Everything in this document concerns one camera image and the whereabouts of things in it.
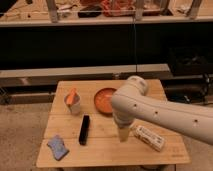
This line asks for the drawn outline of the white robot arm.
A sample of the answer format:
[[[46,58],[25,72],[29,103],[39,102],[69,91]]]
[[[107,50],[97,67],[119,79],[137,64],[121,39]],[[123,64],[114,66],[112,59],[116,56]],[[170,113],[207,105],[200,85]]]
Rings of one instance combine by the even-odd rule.
[[[213,108],[157,100],[147,92],[142,77],[130,76],[113,93],[111,106],[118,128],[128,128],[140,119],[213,145]]]

